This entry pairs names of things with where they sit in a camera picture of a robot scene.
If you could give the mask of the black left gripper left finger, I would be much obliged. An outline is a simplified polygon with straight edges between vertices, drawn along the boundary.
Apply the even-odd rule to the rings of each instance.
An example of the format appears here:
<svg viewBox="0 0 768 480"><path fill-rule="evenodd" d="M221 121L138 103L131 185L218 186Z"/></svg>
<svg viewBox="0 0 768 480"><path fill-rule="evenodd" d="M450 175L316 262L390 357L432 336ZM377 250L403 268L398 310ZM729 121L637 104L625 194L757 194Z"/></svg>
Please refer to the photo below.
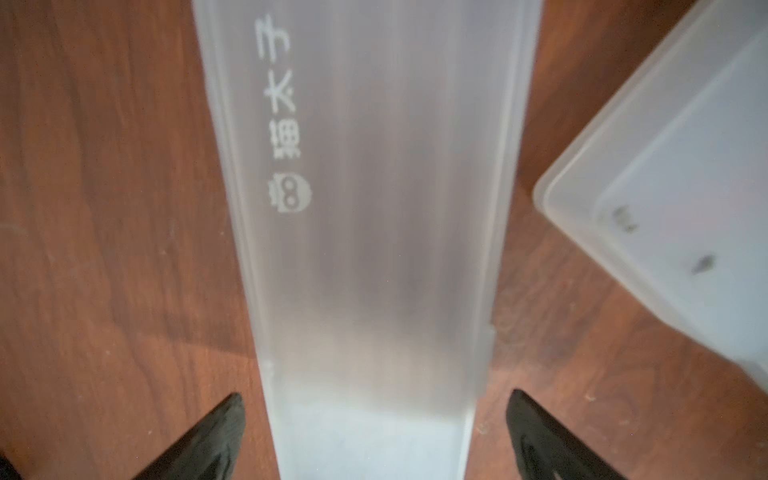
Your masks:
<svg viewBox="0 0 768 480"><path fill-rule="evenodd" d="M231 479L245 426L243 398L232 392L135 479Z"/></svg>

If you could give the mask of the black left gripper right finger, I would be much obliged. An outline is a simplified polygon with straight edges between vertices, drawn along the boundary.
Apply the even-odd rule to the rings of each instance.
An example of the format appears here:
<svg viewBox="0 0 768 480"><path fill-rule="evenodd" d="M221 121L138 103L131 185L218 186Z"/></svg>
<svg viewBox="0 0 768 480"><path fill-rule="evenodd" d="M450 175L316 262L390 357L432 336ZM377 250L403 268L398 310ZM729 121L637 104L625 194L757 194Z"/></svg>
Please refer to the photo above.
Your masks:
<svg viewBox="0 0 768 480"><path fill-rule="evenodd" d="M523 479L624 479L523 390L512 391L505 418Z"/></svg>

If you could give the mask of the clear pencil case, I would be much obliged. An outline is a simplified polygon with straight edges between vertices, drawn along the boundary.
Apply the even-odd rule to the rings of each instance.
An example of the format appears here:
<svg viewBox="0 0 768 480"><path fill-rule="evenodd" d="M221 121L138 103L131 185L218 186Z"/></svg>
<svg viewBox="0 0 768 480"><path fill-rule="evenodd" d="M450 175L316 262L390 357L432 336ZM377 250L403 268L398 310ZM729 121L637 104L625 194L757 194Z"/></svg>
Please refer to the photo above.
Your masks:
<svg viewBox="0 0 768 480"><path fill-rule="evenodd" d="M695 3L533 200L661 321L765 387L766 3Z"/></svg>

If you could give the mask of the clear pencil case rounded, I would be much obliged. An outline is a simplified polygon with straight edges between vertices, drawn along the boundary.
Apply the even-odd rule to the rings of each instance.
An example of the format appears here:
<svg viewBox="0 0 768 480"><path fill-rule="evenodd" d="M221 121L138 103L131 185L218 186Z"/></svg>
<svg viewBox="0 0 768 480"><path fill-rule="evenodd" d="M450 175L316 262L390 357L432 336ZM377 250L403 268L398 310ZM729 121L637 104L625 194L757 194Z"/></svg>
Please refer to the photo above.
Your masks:
<svg viewBox="0 0 768 480"><path fill-rule="evenodd" d="M284 479L460 479L539 1L197 1Z"/></svg>

